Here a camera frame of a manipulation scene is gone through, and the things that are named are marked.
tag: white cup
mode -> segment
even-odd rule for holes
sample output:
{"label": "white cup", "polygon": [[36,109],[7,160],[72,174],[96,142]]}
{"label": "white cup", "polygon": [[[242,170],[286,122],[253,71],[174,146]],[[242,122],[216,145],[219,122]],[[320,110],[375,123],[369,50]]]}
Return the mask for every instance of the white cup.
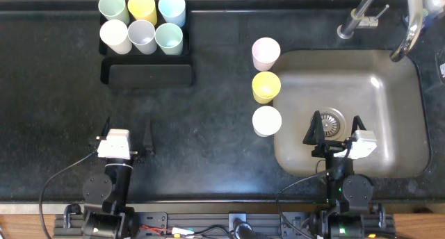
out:
{"label": "white cup", "polygon": [[173,23],[179,27],[183,27],[186,23],[185,0],[159,0],[158,8],[167,23]]}
{"label": "white cup", "polygon": [[120,20],[105,22],[100,28],[100,39],[118,54],[127,54],[131,51],[127,25]]}
{"label": "white cup", "polygon": [[260,72],[266,72],[272,68],[280,53],[277,41],[272,38],[260,38],[252,46],[253,65]]}
{"label": "white cup", "polygon": [[156,51],[158,45],[154,40],[154,26],[147,20],[136,20],[128,27],[128,38],[144,54]]}
{"label": "white cup", "polygon": [[182,53],[183,34],[181,28],[176,24],[162,24],[156,30],[154,39],[166,55]]}
{"label": "white cup", "polygon": [[99,0],[99,11],[108,20],[117,19],[126,25],[130,23],[125,0]]}
{"label": "white cup", "polygon": [[276,108],[262,106],[253,113],[252,123],[257,135],[267,137],[279,131],[282,119]]}

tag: black tray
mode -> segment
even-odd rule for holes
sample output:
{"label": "black tray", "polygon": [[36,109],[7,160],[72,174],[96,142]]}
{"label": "black tray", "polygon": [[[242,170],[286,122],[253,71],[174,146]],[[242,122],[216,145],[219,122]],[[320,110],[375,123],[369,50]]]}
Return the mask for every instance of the black tray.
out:
{"label": "black tray", "polygon": [[188,87],[190,56],[111,56],[102,61],[100,81],[117,88]]}
{"label": "black tray", "polygon": [[[158,17],[158,22],[156,23],[156,25],[154,26],[154,28],[158,28],[160,25],[166,23],[165,19],[163,18],[162,14],[159,12],[158,9],[158,2],[159,0],[155,0],[155,4],[156,4],[156,12],[157,12],[157,17]],[[133,15],[128,12],[130,15],[130,23],[129,25],[135,21]],[[183,27],[181,27],[182,33],[183,33],[183,48],[182,48],[182,53],[181,55],[177,55],[177,56],[187,56],[188,54],[190,54],[190,40],[189,40],[189,36],[188,36],[188,27],[190,26],[189,22],[190,22],[190,17],[191,15],[188,14],[188,10],[186,9],[186,24],[184,24]],[[105,22],[107,22],[107,18],[105,18],[102,14],[100,15],[100,25],[102,26],[102,24],[104,24]],[[168,57],[175,57],[174,55],[166,55],[162,49],[158,46],[158,48],[156,49],[156,51],[150,55],[146,55],[143,54],[142,52],[140,52],[138,50],[138,48],[136,48],[134,45],[131,48],[131,51],[127,54],[124,55],[120,55],[118,53],[115,53],[114,50],[112,50],[110,47],[108,47],[108,45],[106,45],[101,39],[99,39],[99,53],[101,55],[104,56],[168,56]]]}

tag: pink cup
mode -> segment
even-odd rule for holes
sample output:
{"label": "pink cup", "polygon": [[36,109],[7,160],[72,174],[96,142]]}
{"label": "pink cup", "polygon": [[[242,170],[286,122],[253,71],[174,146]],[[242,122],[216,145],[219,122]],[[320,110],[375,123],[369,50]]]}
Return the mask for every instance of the pink cup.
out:
{"label": "pink cup", "polygon": [[272,38],[260,38],[252,46],[253,65],[260,72],[268,71],[280,57],[280,45]]}

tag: black countertop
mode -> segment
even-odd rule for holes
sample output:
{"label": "black countertop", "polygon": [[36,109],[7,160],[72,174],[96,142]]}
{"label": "black countertop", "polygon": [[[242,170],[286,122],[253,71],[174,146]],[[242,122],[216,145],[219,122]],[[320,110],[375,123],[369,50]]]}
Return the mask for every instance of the black countertop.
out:
{"label": "black countertop", "polygon": [[[274,38],[282,53],[392,49],[405,34],[405,0],[378,0],[369,14],[388,1],[391,8],[379,27],[342,40],[336,29],[359,0],[189,0],[195,84],[155,90],[116,90],[100,82],[95,0],[3,1],[0,201],[36,202],[52,174],[89,153],[88,138],[108,116],[113,127],[131,131],[134,143],[152,119],[156,155],[135,165],[130,202],[272,200],[301,178],[278,165],[273,138],[260,138],[252,129],[252,114],[260,107],[251,90],[257,73],[253,42]],[[445,85],[438,74],[445,63],[444,31],[441,20],[410,53],[419,66],[430,164],[415,178],[373,179],[374,200],[445,198]],[[83,182],[103,170],[104,161],[96,158],[76,166],[53,181],[45,200],[81,201]],[[325,200],[320,181],[289,194],[294,201]]]}

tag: sink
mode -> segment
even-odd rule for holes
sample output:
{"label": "sink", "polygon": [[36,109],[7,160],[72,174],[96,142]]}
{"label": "sink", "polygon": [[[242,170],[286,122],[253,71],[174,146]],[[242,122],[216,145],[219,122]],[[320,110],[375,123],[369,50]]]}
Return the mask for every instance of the sink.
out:
{"label": "sink", "polygon": [[[290,51],[273,66],[282,87],[273,106],[282,115],[275,134],[275,156],[288,173],[315,173],[320,158],[304,145],[314,111],[319,110],[327,139],[350,136],[359,115],[377,138],[377,148],[354,160],[356,174],[413,177],[430,160],[419,75],[409,58],[398,63],[390,51]],[[324,170],[324,161],[318,166]]]}

